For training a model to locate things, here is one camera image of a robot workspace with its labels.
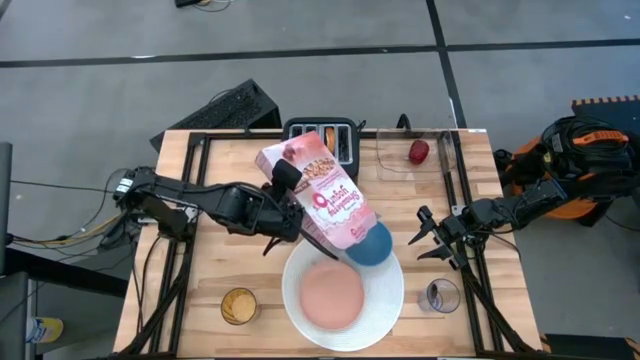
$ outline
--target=yellow object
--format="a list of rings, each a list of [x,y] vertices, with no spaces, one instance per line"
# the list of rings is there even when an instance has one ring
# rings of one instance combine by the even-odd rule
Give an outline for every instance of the yellow object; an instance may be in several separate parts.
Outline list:
[[[256,297],[247,289],[233,289],[222,299],[222,318],[231,325],[243,325],[256,317]]]
[[[106,228],[107,226],[111,225],[111,223],[113,223],[114,221],[116,221],[118,218],[120,217],[120,215],[115,215],[114,217],[112,217],[111,219],[103,222],[102,224],[96,226],[95,228],[93,228],[92,230],[89,230],[88,232],[79,235],[79,236],[75,236],[66,240],[49,240],[49,241],[30,241],[27,239],[18,239],[16,240],[16,242],[26,242],[26,243],[30,243],[30,244],[45,244],[45,245],[66,245],[66,244],[70,244],[72,242],[75,241],[79,241],[79,240],[84,240],[87,238],[90,238],[92,236],[96,236],[97,233],[99,233],[100,231],[102,231],[104,228]]]
[[[32,316],[27,320],[25,341],[30,344],[50,343],[58,340],[64,329],[62,320]]]
[[[326,137],[326,140],[327,140],[327,148],[329,148],[329,151],[332,154],[335,154],[336,153],[336,134],[333,128],[327,128],[325,130],[324,136]]]

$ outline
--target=black keyboard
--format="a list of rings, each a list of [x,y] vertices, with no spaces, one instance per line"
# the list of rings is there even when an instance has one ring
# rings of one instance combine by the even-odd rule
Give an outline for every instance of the black keyboard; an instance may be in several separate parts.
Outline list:
[[[241,129],[262,111],[247,89],[233,89],[184,118],[172,129]]]
[[[169,129],[280,129],[280,111],[276,103],[249,79],[218,96]],[[151,145],[160,151],[164,131],[154,136]]]

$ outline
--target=clear container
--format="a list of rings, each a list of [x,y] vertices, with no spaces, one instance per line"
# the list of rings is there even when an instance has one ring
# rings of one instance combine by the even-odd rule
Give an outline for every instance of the clear container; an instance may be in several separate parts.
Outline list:
[[[419,165],[409,161],[414,141],[429,145],[427,158]],[[449,130],[437,129],[379,129],[376,133],[378,179],[382,181],[441,180],[443,168],[456,166],[453,139]]]
[[[248,324],[258,317],[258,301],[250,290],[235,288],[222,299],[220,312],[224,321],[230,325]]]
[[[418,295],[418,306],[424,312],[449,314],[460,305],[460,290],[447,279],[436,279]]]

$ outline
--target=white bowl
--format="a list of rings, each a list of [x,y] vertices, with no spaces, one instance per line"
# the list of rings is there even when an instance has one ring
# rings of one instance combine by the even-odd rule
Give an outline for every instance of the white bowl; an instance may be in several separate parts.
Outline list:
[[[404,302],[404,277],[396,256],[391,255],[376,266],[361,266],[344,252],[340,261],[360,274],[364,287],[364,304],[360,315],[348,327],[325,330],[313,325],[300,306],[302,278],[314,264],[326,260],[308,241],[301,241],[287,260],[282,274],[284,308],[293,325],[314,344],[333,351],[357,351],[380,341],[391,331]]]

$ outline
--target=floor tile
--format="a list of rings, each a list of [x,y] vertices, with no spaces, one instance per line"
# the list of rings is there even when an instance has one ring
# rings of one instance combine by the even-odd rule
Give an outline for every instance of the floor tile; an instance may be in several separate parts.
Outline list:
[[[571,100],[640,93],[630,76],[639,56],[640,47],[512,50],[453,53],[451,62],[467,125],[515,151],[572,115]]]
[[[456,53],[452,64],[469,127],[487,128],[494,149],[513,151],[572,114],[569,101],[634,94],[639,48]],[[629,199],[610,212],[634,224]],[[640,338],[640,243],[603,219],[593,228],[539,219],[516,233],[538,329]]]
[[[638,38],[640,2],[436,0],[447,44]]]
[[[16,0],[0,22],[0,60],[433,43],[421,0],[240,0],[221,13],[171,0]]]
[[[248,78],[280,106],[283,122],[344,116],[393,127],[406,113],[415,127],[453,126],[435,54],[2,69],[13,178],[102,188],[117,168],[153,166],[147,139]],[[16,185],[9,229],[34,239],[66,234],[99,201],[99,193]],[[101,219],[115,213],[110,199],[105,210]]]

